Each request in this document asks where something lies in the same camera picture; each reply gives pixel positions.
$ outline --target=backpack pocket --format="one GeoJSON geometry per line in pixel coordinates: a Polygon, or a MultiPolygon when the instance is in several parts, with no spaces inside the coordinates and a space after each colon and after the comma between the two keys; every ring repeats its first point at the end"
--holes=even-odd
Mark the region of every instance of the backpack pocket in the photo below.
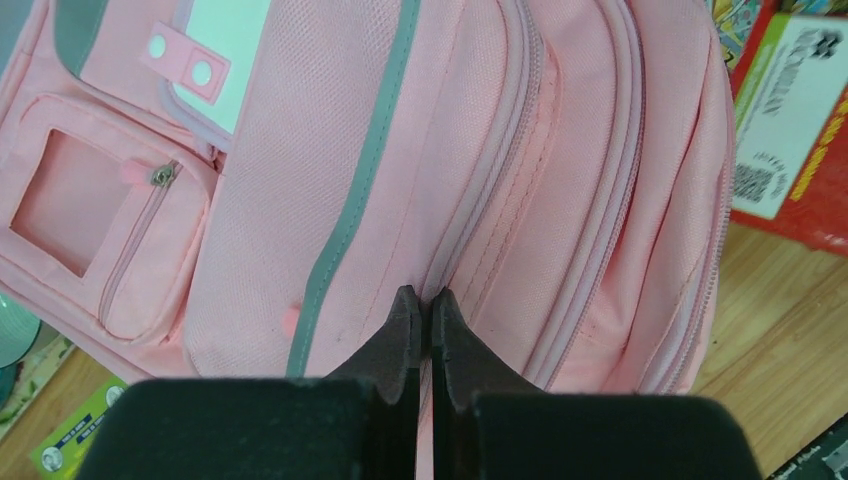
{"type": "Polygon", "coordinates": [[[64,320],[83,331],[121,343],[165,339],[194,270],[215,172],[72,98],[38,96],[19,132],[0,159],[4,282],[61,302],[78,313],[64,320]]]}

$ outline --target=wooden surface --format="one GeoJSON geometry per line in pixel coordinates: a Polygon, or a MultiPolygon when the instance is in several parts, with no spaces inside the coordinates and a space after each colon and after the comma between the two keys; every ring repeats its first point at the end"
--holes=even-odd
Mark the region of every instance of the wooden surface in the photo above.
{"type": "MultiPolygon", "coordinates": [[[[724,403],[770,473],[848,411],[848,259],[732,226],[712,345],[695,393],[724,403]]],[[[0,443],[0,479],[109,373],[77,351],[0,443]]]]}

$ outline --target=backpack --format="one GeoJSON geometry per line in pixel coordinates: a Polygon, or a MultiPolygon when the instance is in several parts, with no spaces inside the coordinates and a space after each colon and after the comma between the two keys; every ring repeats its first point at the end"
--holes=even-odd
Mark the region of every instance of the backpack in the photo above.
{"type": "Polygon", "coordinates": [[[0,290],[128,381],[326,374],[412,285],[542,388],[691,387],[734,157],[703,0],[254,3],[0,6],[0,290]]]}

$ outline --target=barcode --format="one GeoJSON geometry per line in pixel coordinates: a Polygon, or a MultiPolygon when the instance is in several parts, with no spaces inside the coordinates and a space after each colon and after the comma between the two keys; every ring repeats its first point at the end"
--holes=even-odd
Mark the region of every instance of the barcode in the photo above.
{"type": "Polygon", "coordinates": [[[762,168],[749,167],[745,164],[736,165],[736,178],[733,196],[760,203],[768,190],[774,172],[762,168]]]}

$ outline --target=white sticker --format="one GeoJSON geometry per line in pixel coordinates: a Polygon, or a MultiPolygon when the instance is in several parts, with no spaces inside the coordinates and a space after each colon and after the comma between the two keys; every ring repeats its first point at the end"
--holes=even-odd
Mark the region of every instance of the white sticker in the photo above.
{"type": "Polygon", "coordinates": [[[846,80],[848,22],[774,17],[737,98],[734,209],[777,216],[846,80]]]}

